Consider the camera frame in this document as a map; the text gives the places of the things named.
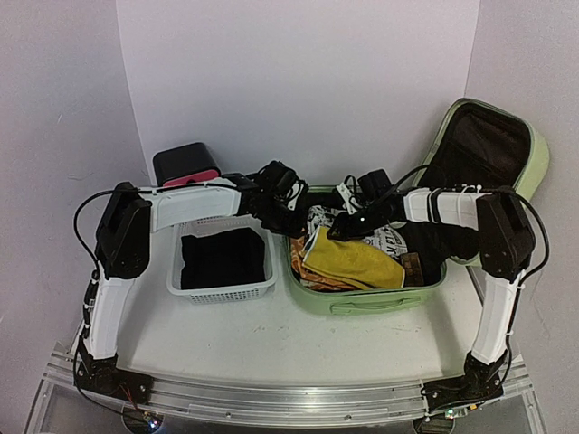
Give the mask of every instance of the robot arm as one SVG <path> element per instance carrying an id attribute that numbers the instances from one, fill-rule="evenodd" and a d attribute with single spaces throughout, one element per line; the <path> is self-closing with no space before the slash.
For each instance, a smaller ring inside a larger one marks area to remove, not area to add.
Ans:
<path id="1" fill-rule="evenodd" d="M 479 331 L 461 377 L 427 382 L 430 412 L 479 403 L 502 394 L 498 370 L 510 357 L 508 337 L 521 279 L 535 248 L 535 236 L 514 192 L 484 192 L 474 187 L 419 188 L 380 196 L 354 214 L 338 215 L 329 238 L 361 238 L 388 222 L 431 222 L 471 228 L 479 233 L 485 299 Z"/>
<path id="2" fill-rule="evenodd" d="M 227 175 L 183 188 L 115 189 L 97 229 L 99 271 L 87 288 L 79 339 L 81 367 L 75 381 L 85 390 L 136 403 L 148 401 L 152 378 L 123 371 L 117 364 L 117 336 L 128 292 L 147 269 L 150 233 L 199 219 L 251 214 L 269 231 L 303 235 L 308 186 L 295 171 L 272 162 L 258 174 Z"/>

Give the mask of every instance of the black cloth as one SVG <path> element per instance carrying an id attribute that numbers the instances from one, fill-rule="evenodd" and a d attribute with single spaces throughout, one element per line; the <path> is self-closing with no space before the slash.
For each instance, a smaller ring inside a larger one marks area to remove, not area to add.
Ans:
<path id="1" fill-rule="evenodd" d="M 263 282 L 265 243 L 251 228 L 181 238 L 185 266 L 181 289 L 229 287 Z"/>

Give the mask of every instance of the newspaper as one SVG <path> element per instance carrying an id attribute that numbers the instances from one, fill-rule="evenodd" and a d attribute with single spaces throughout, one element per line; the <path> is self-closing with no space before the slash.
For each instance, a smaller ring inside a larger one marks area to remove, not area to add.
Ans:
<path id="1" fill-rule="evenodd" d="M 316 232 L 318 226 L 329 228 L 332 226 L 336 216 L 344 211 L 324 208 L 320 205 L 312 206 L 308 214 L 308 234 Z M 365 237 L 361 241 L 380 249 L 388 256 L 399 259 L 404 253 L 408 253 L 404 238 L 390 226 L 376 229 L 373 235 Z"/>

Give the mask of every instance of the white laundry basket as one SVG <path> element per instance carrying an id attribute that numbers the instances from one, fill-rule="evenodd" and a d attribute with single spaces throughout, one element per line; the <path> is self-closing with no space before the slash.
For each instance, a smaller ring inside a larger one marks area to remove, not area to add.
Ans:
<path id="1" fill-rule="evenodd" d="M 230 287 L 181 289 L 181 270 L 185 266 L 181 252 L 181 237 L 186 235 L 206 237 L 219 232 L 232 231 L 240 228 L 252 228 L 260 235 L 265 243 L 263 261 L 265 281 Z M 194 304 L 222 303 L 225 301 L 242 301 L 260 298 L 265 295 L 268 288 L 273 287 L 278 279 L 278 259 L 271 233 L 264 230 L 260 226 L 260 222 L 249 215 L 243 217 L 202 219 L 177 224 L 173 228 L 173 246 L 166 286 L 171 294 L 187 297 L 189 301 Z"/>

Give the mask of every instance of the open suitcase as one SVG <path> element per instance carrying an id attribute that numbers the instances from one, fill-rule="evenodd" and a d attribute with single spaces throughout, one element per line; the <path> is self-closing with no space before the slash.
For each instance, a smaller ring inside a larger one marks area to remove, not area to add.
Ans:
<path id="1" fill-rule="evenodd" d="M 530 199 L 545 176 L 549 152 L 545 138 L 525 120 L 475 99 L 459 99 L 446 113 L 424 163 L 441 168 L 447 186 L 475 184 L 493 188 L 512 185 L 519 194 Z M 441 186 L 439 172 L 430 167 L 416 176 L 413 185 Z M 311 191 L 316 190 L 325 189 L 314 187 Z M 407 224 L 401 229 L 405 231 L 405 238 L 422 236 L 410 226 Z M 454 260 L 479 265 L 475 231 L 438 226 L 437 240 L 443 240 L 452 251 L 460 253 Z M 428 277 L 425 276 L 426 286 L 419 288 L 318 292 L 299 283 L 299 276 L 291 267 L 290 244 L 287 245 L 286 264 L 292 279 L 290 293 L 301 307 L 313 314 L 363 315 L 414 307 L 432 294 L 446 274 L 442 264 L 440 269 L 437 266 Z"/>

